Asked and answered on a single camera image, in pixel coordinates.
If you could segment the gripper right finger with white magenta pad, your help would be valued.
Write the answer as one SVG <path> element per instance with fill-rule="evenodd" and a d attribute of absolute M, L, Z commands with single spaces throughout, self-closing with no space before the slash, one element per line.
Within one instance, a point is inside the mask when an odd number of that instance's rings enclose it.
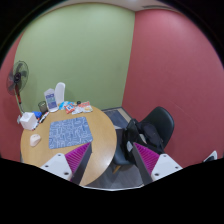
<path fill-rule="evenodd" d="M 138 143 L 133 144 L 132 153 L 144 185 L 182 169 L 168 154 L 159 155 Z"/>

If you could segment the gripper left finger with white magenta pad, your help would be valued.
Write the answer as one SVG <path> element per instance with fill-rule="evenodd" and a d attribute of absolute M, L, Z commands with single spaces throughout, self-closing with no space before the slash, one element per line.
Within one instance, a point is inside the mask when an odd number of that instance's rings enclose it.
<path fill-rule="evenodd" d="M 41 169 L 79 185 L 91 154 L 91 143 L 86 143 L 67 154 L 57 153 Z"/>

